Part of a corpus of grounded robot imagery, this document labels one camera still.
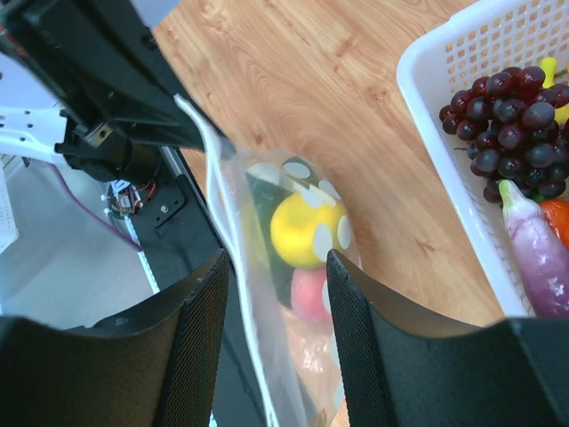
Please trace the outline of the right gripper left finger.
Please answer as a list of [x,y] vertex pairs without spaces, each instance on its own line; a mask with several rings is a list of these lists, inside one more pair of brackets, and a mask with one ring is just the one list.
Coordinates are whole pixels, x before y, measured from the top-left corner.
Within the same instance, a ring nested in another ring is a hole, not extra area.
[[91,327],[2,317],[2,425],[208,425],[228,284],[221,250]]

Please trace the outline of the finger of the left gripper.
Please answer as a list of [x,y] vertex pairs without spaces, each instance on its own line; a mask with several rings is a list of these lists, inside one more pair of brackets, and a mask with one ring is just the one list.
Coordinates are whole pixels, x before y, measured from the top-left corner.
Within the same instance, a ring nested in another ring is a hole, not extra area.
[[188,95],[129,1],[1,4],[1,150],[56,160],[66,110],[138,144],[221,159],[234,143]]

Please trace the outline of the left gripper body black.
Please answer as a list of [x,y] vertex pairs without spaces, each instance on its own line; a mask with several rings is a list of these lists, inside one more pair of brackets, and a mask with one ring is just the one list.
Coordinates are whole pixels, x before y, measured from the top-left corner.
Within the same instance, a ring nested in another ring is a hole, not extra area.
[[106,122],[88,128],[64,109],[60,115],[67,123],[63,140],[54,145],[54,152],[63,156],[72,169],[100,182],[155,179],[160,167],[156,149],[130,141]]

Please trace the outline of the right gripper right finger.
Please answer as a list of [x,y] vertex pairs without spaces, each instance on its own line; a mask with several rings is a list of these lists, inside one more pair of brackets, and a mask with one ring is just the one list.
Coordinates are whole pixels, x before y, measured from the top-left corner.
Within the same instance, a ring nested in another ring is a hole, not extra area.
[[477,327],[413,302],[338,251],[326,268],[351,425],[567,425],[566,319]]

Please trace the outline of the polka dot zip bag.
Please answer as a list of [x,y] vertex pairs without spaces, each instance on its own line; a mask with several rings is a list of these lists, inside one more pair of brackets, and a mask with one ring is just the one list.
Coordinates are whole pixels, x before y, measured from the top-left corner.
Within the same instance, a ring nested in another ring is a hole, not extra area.
[[328,426],[344,398],[328,296],[331,251],[359,262],[341,196],[286,149],[240,149],[180,95],[204,146],[206,201],[231,257],[245,340],[270,426]]

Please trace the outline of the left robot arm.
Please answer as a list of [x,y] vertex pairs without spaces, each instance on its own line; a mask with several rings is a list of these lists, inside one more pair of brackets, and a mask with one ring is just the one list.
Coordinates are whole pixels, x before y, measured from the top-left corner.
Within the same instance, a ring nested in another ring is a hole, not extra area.
[[162,147],[234,155],[163,56],[170,1],[4,1],[1,150],[97,181],[152,181]]

